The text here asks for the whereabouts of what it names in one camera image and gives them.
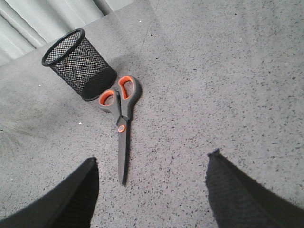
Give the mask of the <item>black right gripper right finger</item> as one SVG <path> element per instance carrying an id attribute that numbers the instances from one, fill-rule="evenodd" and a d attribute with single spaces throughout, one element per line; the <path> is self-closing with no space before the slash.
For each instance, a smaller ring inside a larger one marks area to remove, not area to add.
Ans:
<path id="1" fill-rule="evenodd" d="M 208 154 L 208 200 L 220 228 L 302 228 L 304 211 L 246 175 L 219 149 Z"/>

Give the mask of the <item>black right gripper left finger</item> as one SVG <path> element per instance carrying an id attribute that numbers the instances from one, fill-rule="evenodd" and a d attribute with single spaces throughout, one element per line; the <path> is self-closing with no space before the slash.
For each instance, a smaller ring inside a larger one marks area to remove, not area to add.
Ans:
<path id="1" fill-rule="evenodd" d="M 53 190 L 1 220 L 2 228 L 89 228 L 99 193 L 95 157 L 86 159 Z"/>

